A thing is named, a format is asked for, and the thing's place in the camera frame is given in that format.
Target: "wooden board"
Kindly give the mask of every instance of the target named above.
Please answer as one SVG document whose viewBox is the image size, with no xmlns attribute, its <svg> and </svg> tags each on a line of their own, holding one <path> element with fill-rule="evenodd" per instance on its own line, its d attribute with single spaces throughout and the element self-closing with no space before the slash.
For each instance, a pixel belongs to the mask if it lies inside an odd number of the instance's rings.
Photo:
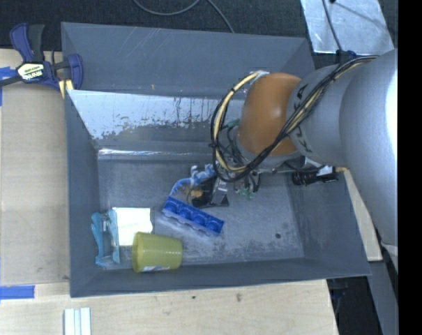
<svg viewBox="0 0 422 335">
<path fill-rule="evenodd" d="M 70 299 L 38 285 L 36 299 L 3 301 L 0 334 L 62 334 L 65 308 L 91 309 L 92 334 L 336 335 L 325 281 Z"/>
</svg>

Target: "blue plastic toy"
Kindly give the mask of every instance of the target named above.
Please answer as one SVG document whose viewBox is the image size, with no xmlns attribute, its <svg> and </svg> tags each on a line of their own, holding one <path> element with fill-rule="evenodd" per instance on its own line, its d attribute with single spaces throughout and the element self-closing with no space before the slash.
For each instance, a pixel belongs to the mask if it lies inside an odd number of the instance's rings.
<svg viewBox="0 0 422 335">
<path fill-rule="evenodd" d="M 175 218 L 180 223 L 190 225 L 208 236 L 218 236 L 222 232 L 224 221 L 207 214 L 190 204 L 186 204 L 172 196 L 167 198 L 163 213 L 167 217 Z"/>
</svg>

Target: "yellow cable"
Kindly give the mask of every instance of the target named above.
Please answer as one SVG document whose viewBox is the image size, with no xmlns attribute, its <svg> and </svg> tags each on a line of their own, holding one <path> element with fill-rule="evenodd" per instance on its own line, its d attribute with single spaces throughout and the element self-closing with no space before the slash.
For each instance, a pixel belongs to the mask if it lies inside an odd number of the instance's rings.
<svg viewBox="0 0 422 335">
<path fill-rule="evenodd" d="M 247 77 L 243 78 L 238 84 L 236 84 L 234 87 L 232 87 L 232 89 L 228 92 L 228 94 L 223 98 L 223 103 L 220 106 L 220 109 L 217 112 L 216 115 L 216 121 L 214 124 L 214 129 L 213 129 L 213 138 L 214 140 L 217 140 L 217 136 L 218 133 L 220 132 L 220 121 L 223 117 L 223 112 L 226 109 L 229 101 L 231 100 L 232 96 L 246 83 L 248 83 L 249 81 L 253 80 L 254 78 L 256 78 L 259 75 L 259 72 L 254 72 L 251 73 L 250 75 L 248 75 Z M 220 165 L 222 165 L 223 168 L 225 168 L 228 171 L 231 172 L 243 172 L 244 170 L 246 170 L 246 166 L 241 166 L 241 167 L 231 167 L 228 164 L 226 164 L 226 162 L 224 161 L 223 157 L 220 155 L 220 152 L 216 149 L 216 158 L 218 160 L 218 162 L 220 163 Z"/>
</svg>

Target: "clamp handle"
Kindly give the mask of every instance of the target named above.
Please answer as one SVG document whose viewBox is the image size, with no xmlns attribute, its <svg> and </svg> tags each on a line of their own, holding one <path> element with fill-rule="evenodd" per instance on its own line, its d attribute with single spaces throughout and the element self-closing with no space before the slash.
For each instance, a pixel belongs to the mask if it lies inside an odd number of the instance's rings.
<svg viewBox="0 0 422 335">
<path fill-rule="evenodd" d="M 22 56 L 23 62 L 44 61 L 42 52 L 42 33 L 45 25 L 31 25 L 26 22 L 18 24 L 10 30 L 10 41 L 14 50 Z"/>
</svg>

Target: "wooden table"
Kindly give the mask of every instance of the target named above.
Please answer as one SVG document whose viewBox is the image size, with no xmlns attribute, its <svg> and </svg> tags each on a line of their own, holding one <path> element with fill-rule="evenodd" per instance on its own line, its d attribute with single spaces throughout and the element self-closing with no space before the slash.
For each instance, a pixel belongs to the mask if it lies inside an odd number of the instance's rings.
<svg viewBox="0 0 422 335">
<path fill-rule="evenodd" d="M 15 67 L 20 63 L 20 56 L 13 50 L 0 50 L 0 67 Z M 14 94 L 26 98 L 31 95 L 32 86 L 14 86 L 4 89 L 3 98 L 14 98 Z M 33 94 L 48 94 L 47 98 L 57 98 L 56 92 L 45 91 L 45 89 L 32 89 Z M 20 126 L 19 128 L 39 129 L 42 125 L 33 119 L 33 124 Z M 53 123 L 57 118 L 47 118 L 45 127 L 51 133 L 48 124 Z M 17 148 L 22 140 L 17 140 Z M 0 237 L 2 244 L 1 254 L 8 253 L 10 243 L 7 239 L 10 221 L 1 219 L 6 217 L 5 205 L 2 204 L 7 195 L 6 185 L 1 185 L 1 152 L 8 154 L 11 143 L 1 141 L 1 108 L 0 108 L 0 190 L 3 190 L 3 197 L 0 197 L 0 220 L 3 225 L 0 229 L 3 234 Z M 38 151 L 51 153 L 49 147 Z M 14 170 L 34 169 L 29 167 L 29 155 L 16 156 L 16 159 L 6 158 L 8 163 L 15 163 Z M 42 165 L 40 160 L 35 168 L 48 167 Z M 54 175 L 59 175 L 59 185 L 64 185 L 64 170 L 66 165 L 61 163 L 50 164 L 52 170 L 36 173 L 33 170 L 33 178 L 41 178 L 29 184 L 29 188 L 41 188 L 45 190 L 45 178 L 48 175 L 53 180 Z M 376 236 L 373 229 L 370 229 L 370 218 L 368 218 L 365 207 L 361 204 L 361 198 L 355 194 L 355 187 L 349 182 L 349 190 L 355 195 L 354 206 L 357 214 L 360 214 L 360 229 L 365 240 L 366 250 L 370 260 L 378 260 L 381 255 L 376 244 Z M 36 217 L 44 217 L 38 213 L 38 198 L 31 200 L 36 208 Z M 26 200 L 17 198 L 17 203 Z M 49 225 L 42 223 L 33 224 L 35 243 L 48 242 L 39 240 L 39 235 L 47 232 Z M 23 247 L 32 247 L 31 241 L 24 238 Z M 66 250 L 58 254 L 66 258 Z M 30 262 L 24 256 L 24 265 Z M 57 277 L 63 273 L 61 265 L 56 271 L 42 268 L 49 277 Z M 5 263 L 6 269 L 12 269 L 13 265 Z M 37 276 L 37 273 L 30 273 L 30 276 Z M 108 297 L 89 297 L 71 299 L 69 296 L 69 284 L 67 280 L 60 279 L 57 282 L 45 282 L 44 277 L 40 284 L 36 285 L 35 299 L 30 300 L 8 300 L 0 303 L 0 334 L 62 334 L 63 333 L 63 310 L 65 308 L 91 308 L 92 334 L 312 334 L 312 335 L 333 335 L 338 330 L 333 314 L 333 308 L 329 296 L 326 281 L 307 281 L 299 283 L 284 283 L 275 285 L 261 285 L 241 288 L 223 288 L 212 290 L 194 290 L 180 292 L 146 293 L 137 295 L 119 295 Z"/>
</svg>

